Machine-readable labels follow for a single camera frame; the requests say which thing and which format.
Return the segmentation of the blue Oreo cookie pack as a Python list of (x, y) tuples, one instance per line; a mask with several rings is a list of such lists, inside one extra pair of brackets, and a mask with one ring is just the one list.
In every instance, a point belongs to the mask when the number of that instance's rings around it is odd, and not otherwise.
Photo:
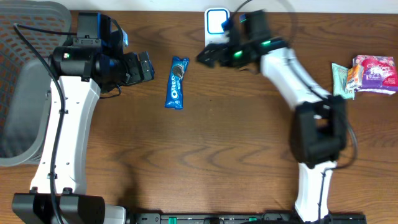
[(167, 94), (165, 107), (169, 109), (183, 109), (183, 88), (182, 82), (187, 71), (189, 58), (173, 57), (167, 82)]

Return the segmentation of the mint green wipes pack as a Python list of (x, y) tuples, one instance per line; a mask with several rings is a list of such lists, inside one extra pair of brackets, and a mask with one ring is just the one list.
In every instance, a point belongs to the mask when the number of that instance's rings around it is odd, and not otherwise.
[(332, 77), (333, 77), (333, 95), (340, 95), (344, 99), (354, 99), (354, 91), (346, 89), (346, 81), (349, 69), (338, 65), (331, 64)]

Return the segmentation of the orange tissue packet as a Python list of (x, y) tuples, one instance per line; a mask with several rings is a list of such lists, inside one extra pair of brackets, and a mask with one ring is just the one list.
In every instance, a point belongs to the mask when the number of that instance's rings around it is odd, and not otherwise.
[(346, 78), (346, 89), (355, 90), (362, 86), (364, 67), (360, 64), (348, 70)]

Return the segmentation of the red purple pad pack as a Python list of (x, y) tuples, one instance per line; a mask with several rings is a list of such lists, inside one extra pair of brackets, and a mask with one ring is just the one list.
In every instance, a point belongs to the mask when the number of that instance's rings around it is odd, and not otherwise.
[(353, 65), (364, 67), (362, 85), (356, 91), (387, 95), (397, 92), (397, 69), (393, 57), (357, 55)]

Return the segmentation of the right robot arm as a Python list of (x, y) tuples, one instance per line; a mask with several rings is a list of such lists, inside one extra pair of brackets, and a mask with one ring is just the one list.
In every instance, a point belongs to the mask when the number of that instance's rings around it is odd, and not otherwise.
[(345, 101), (323, 89), (304, 69), (294, 50), (280, 37), (242, 43), (229, 39), (210, 43), (197, 55), (207, 67), (240, 68), (259, 62), (260, 73), (277, 88), (293, 112), (290, 150), (298, 163), (298, 195), (294, 204), (300, 223), (326, 223), (330, 182), (346, 147), (349, 127)]

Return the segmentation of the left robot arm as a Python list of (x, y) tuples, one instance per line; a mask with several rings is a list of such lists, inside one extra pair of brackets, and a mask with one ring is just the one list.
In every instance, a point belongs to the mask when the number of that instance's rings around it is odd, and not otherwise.
[(30, 190), (16, 193), (12, 211), (24, 223), (131, 223), (126, 207), (86, 194), (86, 151), (100, 95), (154, 79), (148, 52), (103, 52), (99, 47), (57, 47), (44, 150)]

